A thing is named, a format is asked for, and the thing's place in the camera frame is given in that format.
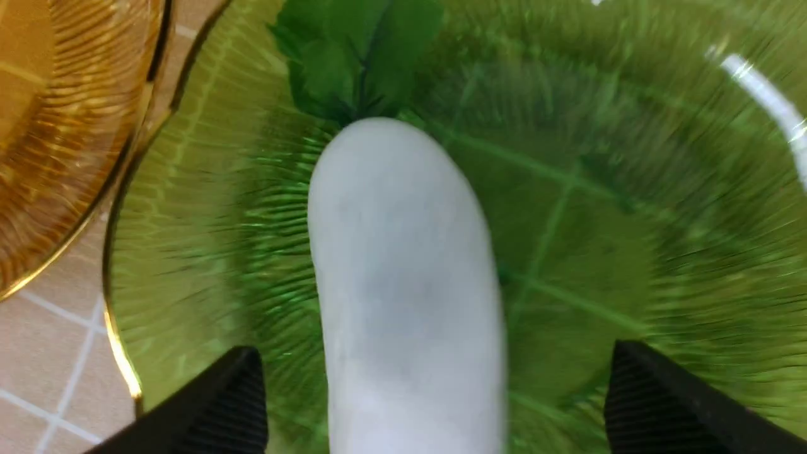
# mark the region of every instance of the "white vegetable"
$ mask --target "white vegetable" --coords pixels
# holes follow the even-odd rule
[[[443,149],[350,125],[314,172],[332,454],[504,451],[504,328],[489,233]]]

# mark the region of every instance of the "tile grout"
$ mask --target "tile grout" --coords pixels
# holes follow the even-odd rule
[[[33,414],[39,418],[44,419],[48,422],[55,422],[57,426],[65,429],[66,431],[86,440],[94,444],[101,443],[103,440],[101,437],[91,434],[88,431],[72,424],[70,422],[65,421],[62,418],[58,418],[55,414],[49,413],[47,410],[43,410],[38,406],[26,401],[25,399],[17,396],[16,394],[10,393],[5,389],[0,388],[0,400],[7,401],[12,405],[15,405],[23,410],[26,410],[28,413]]]
[[[106,327],[102,327],[98,323],[93,323],[92,321],[87,320],[86,318],[84,318],[84,317],[82,317],[80,315],[77,315],[75,313],[72,313],[72,312],[68,311],[67,309],[63,309],[59,305],[56,305],[56,304],[44,299],[42,296],[39,296],[39,295],[35,294],[34,292],[31,292],[30,290],[26,290],[26,289],[20,290],[19,295],[21,297],[25,298],[26,300],[30,301],[31,303],[34,303],[35,305],[38,305],[39,307],[47,309],[50,312],[55,313],[56,315],[60,315],[63,318],[66,318],[66,319],[70,320],[71,322],[77,323],[77,324],[79,324],[81,326],[84,326],[85,328],[91,328],[92,330],[94,330],[98,334],[104,334],[104,335],[107,334],[107,328]]]
[[[75,393],[76,386],[78,385],[78,381],[82,377],[82,373],[84,372],[85,366],[87,364],[87,359],[90,357],[90,352],[92,351],[93,341],[95,339],[95,326],[98,324],[98,320],[101,316],[102,312],[102,304],[99,301],[95,305],[95,309],[93,310],[93,317],[92,317],[92,326],[87,329],[87,334],[84,337],[84,343],[82,344],[81,350],[78,352],[78,359],[73,366],[73,371],[70,373],[70,378],[67,381],[67,385],[65,386],[65,391],[61,395],[61,399],[59,400],[59,405],[56,408],[56,417],[59,419],[63,419],[62,417],[65,415],[65,411],[67,410],[68,405],[70,404],[70,400],[73,398],[73,394]],[[44,454],[45,449],[48,448],[48,445],[51,442],[51,439],[56,434],[56,429],[58,428],[58,424],[56,421],[51,421],[48,424],[48,428],[45,430],[45,433],[42,434],[42,438],[40,439],[39,444],[36,446],[36,450],[34,451],[35,454]]]

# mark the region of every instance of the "beige tile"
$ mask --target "beige tile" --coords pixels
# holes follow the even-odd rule
[[[34,452],[34,448],[47,427],[48,422],[44,419],[0,399],[0,452],[2,454]]]
[[[0,388],[55,412],[86,331],[21,296],[0,302]]]
[[[53,67],[53,30],[48,2],[6,1],[5,14],[0,17],[0,61],[47,80]]]
[[[95,337],[65,420],[104,439],[134,420],[132,398],[105,336]]]
[[[224,0],[175,0],[175,23],[197,31],[223,3]]]
[[[107,223],[96,216],[76,243],[36,277],[26,290],[89,320],[102,290]]]
[[[146,119],[147,127],[149,123],[155,124],[158,122],[168,112],[171,100],[177,91],[177,83],[182,67],[185,65],[188,52],[193,47],[193,44],[194,41],[185,36],[174,35],[171,37],[168,50],[165,53],[165,59],[162,62],[161,72],[157,79],[157,85],[154,89],[154,100]]]
[[[78,435],[59,428],[56,429],[56,434],[45,452],[47,454],[84,454],[93,446],[95,445]]]

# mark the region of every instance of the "tile floor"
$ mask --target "tile floor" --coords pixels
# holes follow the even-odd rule
[[[47,5],[0,0],[0,141],[47,83]],[[155,90],[162,117],[198,30],[222,0],[174,0],[176,26]],[[108,214],[23,290],[0,302],[0,454],[78,454],[133,420],[132,399],[103,323],[101,257]]]

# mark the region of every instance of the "amber glass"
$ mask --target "amber glass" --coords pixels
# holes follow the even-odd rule
[[[340,1],[230,1],[129,175],[107,248],[112,332],[142,408],[229,347],[255,345],[273,454],[328,450],[306,210],[340,123],[299,96],[299,65],[267,24],[284,5],[313,17]],[[411,76],[395,114],[447,150],[491,228],[509,451],[608,451],[620,338],[807,436],[807,3],[441,4],[412,74],[383,77]],[[287,35],[310,31],[299,24]],[[385,36],[405,45],[409,25]],[[331,44],[312,60],[338,63],[323,58],[343,45]],[[342,69],[304,75],[329,87]]]
[[[0,2],[0,297],[61,252],[140,121],[163,0]]]

